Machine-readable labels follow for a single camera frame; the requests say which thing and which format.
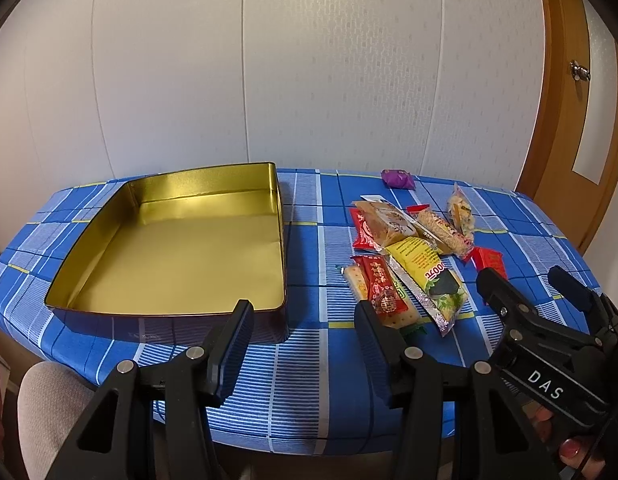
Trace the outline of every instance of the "yellow snack package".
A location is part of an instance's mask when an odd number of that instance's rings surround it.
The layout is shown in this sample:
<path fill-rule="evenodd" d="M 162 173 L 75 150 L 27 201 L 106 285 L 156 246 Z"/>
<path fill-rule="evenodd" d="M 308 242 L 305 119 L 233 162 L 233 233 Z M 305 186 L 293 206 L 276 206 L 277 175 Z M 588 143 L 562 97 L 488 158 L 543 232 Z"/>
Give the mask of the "yellow snack package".
<path fill-rule="evenodd" d="M 429 306 L 423 305 L 441 333 L 446 334 L 455 322 L 457 313 L 467 301 L 468 294 L 455 272 L 442 263 L 438 254 L 421 238 L 408 237 L 387 247 L 401 267 L 431 298 Z"/>

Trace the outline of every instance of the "food packaging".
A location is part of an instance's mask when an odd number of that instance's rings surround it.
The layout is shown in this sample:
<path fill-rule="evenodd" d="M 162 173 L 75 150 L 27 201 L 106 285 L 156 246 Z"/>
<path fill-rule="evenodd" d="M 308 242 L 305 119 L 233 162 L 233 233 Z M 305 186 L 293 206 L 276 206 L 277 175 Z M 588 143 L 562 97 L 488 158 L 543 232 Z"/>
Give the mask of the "food packaging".
<path fill-rule="evenodd" d="M 471 205 L 457 183 L 454 184 L 454 192 L 447 201 L 447 212 L 454 227 L 468 240 L 474 241 L 476 220 L 471 213 Z"/>
<path fill-rule="evenodd" d="M 409 273 L 403 269 L 401 264 L 399 264 L 393 256 L 388 256 L 387 265 L 389 269 L 391 269 L 391 272 L 393 272 L 401 283 L 403 283 L 403 285 L 406 286 L 406 288 L 413 294 L 414 298 L 416 298 L 418 303 L 420 303 L 420 306 L 425 309 L 425 312 L 427 312 L 427 314 L 429 314 L 429 316 L 434 320 L 434 323 L 438 326 L 440 333 L 443 336 L 447 335 L 447 332 L 451 329 L 451 326 L 447 327 L 449 323 L 438 311 L 431 298 L 424 293 L 418 283 L 414 282 Z"/>
<path fill-rule="evenodd" d="M 367 222 L 369 234 L 381 248 L 418 233 L 407 215 L 388 202 L 354 202 Z"/>
<path fill-rule="evenodd" d="M 420 238 L 405 238 L 387 247 L 387 252 L 430 298 L 436 312 L 427 312 L 441 333 L 447 333 L 468 298 L 467 291 L 455 272 L 447 269 L 438 254 Z"/>
<path fill-rule="evenodd" d="M 383 170 L 380 173 L 380 177 L 382 177 L 383 182 L 387 185 L 387 187 L 395 187 L 396 189 L 416 189 L 413 182 L 413 177 L 408 171 Z"/>
<path fill-rule="evenodd" d="M 403 284 L 400 282 L 393 270 L 389 269 L 389 274 L 391 275 L 391 280 L 393 281 L 395 291 L 398 293 L 398 296 L 400 296 L 401 300 L 404 301 L 404 304 L 406 304 L 407 310 L 405 310 L 404 312 L 387 314 L 385 316 L 385 319 L 382 320 L 383 325 L 389 326 L 391 328 L 405 328 L 407 326 L 413 325 L 414 323 L 418 323 L 422 318 L 420 317 L 420 313 L 413 304 L 413 301 L 411 301 L 409 296 L 407 296 L 407 292 L 404 290 Z"/>
<path fill-rule="evenodd" d="M 358 236 L 352 243 L 352 247 L 354 249 L 363 249 L 367 251 L 379 251 L 381 247 L 374 242 L 374 237 L 372 237 L 371 232 L 369 232 L 369 226 L 367 225 L 362 211 L 357 207 L 352 207 L 349 208 L 349 213 L 356 227 L 356 233 L 358 233 Z"/>
<path fill-rule="evenodd" d="M 387 263 L 382 256 L 352 256 L 366 277 L 367 299 L 374 306 L 375 313 L 383 319 L 387 314 L 406 312 L 407 305 L 398 295 Z"/>
<path fill-rule="evenodd" d="M 507 279 L 507 271 L 502 262 L 502 253 L 487 249 L 485 247 L 474 247 L 471 253 L 471 259 L 474 261 L 477 270 L 483 270 L 485 267 L 491 267 L 505 280 Z"/>
<path fill-rule="evenodd" d="M 349 285 L 355 300 L 366 300 L 369 295 L 369 290 L 367 288 L 367 277 L 365 276 L 362 268 L 358 264 L 353 264 L 349 267 L 341 267 L 340 272 Z M 394 312 L 380 316 L 380 321 L 385 326 L 398 329 L 405 328 L 419 322 L 421 319 L 420 314 L 418 310 L 416 310 L 416 307 L 410 300 L 409 296 L 407 296 L 407 293 L 403 288 L 403 284 L 396 277 L 396 275 L 391 272 L 391 270 L 389 270 L 389 273 L 396 293 L 401 300 L 404 301 L 407 309 L 403 312 Z"/>
<path fill-rule="evenodd" d="M 462 261 L 468 260 L 474 243 L 455 230 L 445 219 L 435 214 L 428 204 L 409 206 L 407 212 L 442 240 Z"/>
<path fill-rule="evenodd" d="M 411 218 L 411 220 L 413 221 L 414 227 L 416 227 L 418 236 L 425 240 L 436 253 L 443 256 L 454 253 L 446 243 L 429 231 L 424 225 L 420 224 L 415 218 Z"/>
<path fill-rule="evenodd" d="M 340 269 L 342 277 L 346 280 L 353 297 L 358 301 L 366 300 L 369 296 L 369 289 L 367 288 L 367 279 L 365 273 L 358 264 L 350 265 L 349 267 L 342 267 Z"/>

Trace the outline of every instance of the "table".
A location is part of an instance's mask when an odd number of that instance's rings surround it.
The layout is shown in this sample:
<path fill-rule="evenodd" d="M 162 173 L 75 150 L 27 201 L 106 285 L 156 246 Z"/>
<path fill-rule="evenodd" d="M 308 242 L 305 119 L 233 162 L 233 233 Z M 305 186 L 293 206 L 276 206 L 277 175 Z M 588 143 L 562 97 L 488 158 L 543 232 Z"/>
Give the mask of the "table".
<path fill-rule="evenodd" d="M 361 194 L 379 194 L 401 208 L 429 203 L 444 212 L 454 183 L 420 177 L 415 191 L 391 190 L 378 174 L 285 169 L 278 170 L 278 179 L 291 336 L 278 345 L 249 346 L 233 396 L 220 409 L 208 410 L 212 436 L 232 446 L 294 454 L 391 449 L 400 412 L 388 410 L 373 394 L 353 328 L 355 302 L 339 273 L 353 254 L 355 228 L 347 206 Z M 55 193 L 0 256 L 0 328 L 42 358 L 64 363 L 96 384 L 123 359 L 149 365 L 183 350 L 113 340 L 111 326 L 99 326 L 97 336 L 75 333 L 63 323 L 70 312 L 54 316 L 43 304 L 73 243 L 127 180 Z M 547 282 L 548 269 L 560 265 L 600 292 L 558 228 L 521 194 L 458 184 L 476 216 L 476 244 L 503 254 L 510 281 L 543 316 L 586 331 L 583 315 Z M 474 265 L 453 256 L 443 260 L 462 278 L 470 298 L 445 338 L 432 323 L 426 324 L 426 335 L 410 337 L 441 362 L 470 365 L 487 359 L 502 324 L 478 295 Z M 156 403 L 154 416 L 164 420 L 163 403 Z M 447 403 L 443 435 L 452 431 L 453 406 Z"/>

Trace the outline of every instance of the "fingernail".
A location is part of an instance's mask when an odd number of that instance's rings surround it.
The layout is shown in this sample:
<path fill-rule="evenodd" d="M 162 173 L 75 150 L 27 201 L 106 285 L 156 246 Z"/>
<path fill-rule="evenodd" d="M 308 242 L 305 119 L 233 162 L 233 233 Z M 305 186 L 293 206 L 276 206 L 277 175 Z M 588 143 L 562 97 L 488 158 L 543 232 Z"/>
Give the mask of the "fingernail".
<path fill-rule="evenodd" d="M 565 458 L 574 458 L 580 450 L 580 442 L 572 438 L 568 438 L 560 445 L 560 456 Z"/>

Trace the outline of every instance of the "red candy wrapper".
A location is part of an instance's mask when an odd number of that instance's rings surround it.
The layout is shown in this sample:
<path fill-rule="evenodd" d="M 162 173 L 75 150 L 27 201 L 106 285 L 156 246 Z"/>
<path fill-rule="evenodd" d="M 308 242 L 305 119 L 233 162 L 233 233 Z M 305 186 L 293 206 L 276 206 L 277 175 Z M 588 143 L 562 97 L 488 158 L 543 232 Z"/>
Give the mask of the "red candy wrapper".
<path fill-rule="evenodd" d="M 471 252 L 471 258 L 476 265 L 477 270 L 483 270 L 485 267 L 491 267 L 498 272 L 505 280 L 507 279 L 507 271 L 502 263 L 502 253 L 487 249 L 485 247 L 474 247 Z"/>
<path fill-rule="evenodd" d="M 356 226 L 356 231 L 358 232 L 358 237 L 356 237 L 356 240 L 352 244 L 353 248 L 367 251 L 379 251 L 380 246 L 374 242 L 374 238 L 369 231 L 369 226 L 367 225 L 365 217 L 362 215 L 362 211 L 357 207 L 352 207 L 349 209 L 349 212 L 353 224 Z"/>
<path fill-rule="evenodd" d="M 352 256 L 367 277 L 369 289 L 368 300 L 374 306 L 375 313 L 383 317 L 408 310 L 407 304 L 398 295 L 387 262 L 382 256 Z"/>
<path fill-rule="evenodd" d="M 429 204 L 420 204 L 420 205 L 408 205 L 407 213 L 412 216 L 412 218 L 416 218 L 420 211 L 424 211 L 426 208 L 431 207 Z"/>

